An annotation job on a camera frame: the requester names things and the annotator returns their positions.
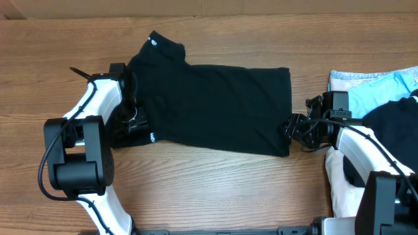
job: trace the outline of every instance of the light blue fabric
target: light blue fabric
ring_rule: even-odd
[[[412,74],[414,77],[418,77],[418,66],[410,67],[407,69],[400,69],[395,70],[392,72],[374,72],[374,73],[358,73],[358,72],[340,72],[337,70],[332,70],[329,76],[329,79],[341,79],[341,80],[357,80],[357,79],[371,79],[371,78],[380,78],[382,76],[392,74],[392,73],[400,73],[402,75]],[[331,85],[328,82],[328,91],[331,91]]]
[[[389,101],[409,97],[418,89],[412,74],[392,72],[348,90],[349,110],[352,118],[363,118],[373,109]]]

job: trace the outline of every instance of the wooden table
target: wooden table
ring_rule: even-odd
[[[325,91],[331,69],[380,72],[418,64],[418,14],[0,21],[0,234],[95,230],[75,202],[37,185],[43,124],[68,112],[86,81],[129,62],[152,30],[181,42],[190,64],[289,67],[293,111]],[[171,142],[113,151],[114,187],[141,229],[277,228],[331,216],[325,151],[286,158]],[[48,190],[48,177],[44,175]]]

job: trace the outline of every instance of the wooden surface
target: wooden surface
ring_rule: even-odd
[[[289,67],[293,110],[325,91],[331,69],[383,72],[418,63],[418,14],[341,14],[0,21],[0,234],[94,230],[75,202],[41,195],[43,124],[68,112],[86,82],[129,62],[156,30],[191,64]],[[332,215],[324,151],[286,158],[170,142],[113,151],[114,187],[142,229],[277,228]],[[44,182],[49,187],[47,175]]]

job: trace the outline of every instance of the folded garment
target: folded garment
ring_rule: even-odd
[[[325,158],[325,169],[331,186],[332,210],[336,218],[357,215],[364,188],[354,187],[348,183],[343,171],[344,154],[333,147],[328,149]]]
[[[128,68],[148,117],[148,143],[289,155],[282,128],[292,112],[289,69],[189,65],[184,46],[156,32]]]
[[[352,118],[363,118],[378,106],[409,97],[416,89],[418,89],[418,82],[413,75],[399,72],[389,73],[353,87],[348,90],[349,110]]]
[[[415,81],[418,82],[418,66],[392,72],[375,73],[340,72],[332,70],[329,77],[328,91],[348,91],[352,87],[395,72],[403,75],[410,74],[415,78]]]
[[[418,97],[390,101],[371,111],[363,120],[398,161],[418,172]]]

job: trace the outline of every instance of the robotic arm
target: robotic arm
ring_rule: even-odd
[[[168,235],[166,230],[140,232],[123,210],[112,186],[114,163],[110,148],[114,148],[119,140],[146,133],[148,128],[144,107],[135,100],[135,75],[123,63],[111,64],[106,74],[88,75],[72,70],[88,79],[88,87],[76,107],[63,118],[49,119],[44,125],[45,144],[47,149],[51,148],[44,158],[48,161],[52,187],[62,190],[68,200],[80,203],[93,219],[99,234]],[[356,218],[322,219],[314,221],[310,227],[280,227],[271,233],[253,230],[247,233],[228,231],[227,234],[379,234],[376,232],[380,232],[382,224],[395,227],[394,212],[390,211],[388,217],[379,217],[379,213],[394,207],[395,199],[403,207],[411,208],[410,213],[418,217],[417,204],[411,199],[411,191],[399,174],[402,172],[404,177],[409,177],[415,188],[418,188],[417,177],[401,163],[394,164],[396,159],[376,140],[373,131],[362,125],[361,119],[351,119],[347,93],[324,93],[322,97],[308,99],[306,106],[310,108],[308,116],[293,114],[286,126],[286,135],[290,140],[300,142],[303,148],[313,150],[321,148],[322,143],[330,143],[349,159],[359,180],[366,184]],[[82,145],[85,145],[85,153],[67,154],[65,151]],[[416,220],[407,222],[414,223],[418,225]]]

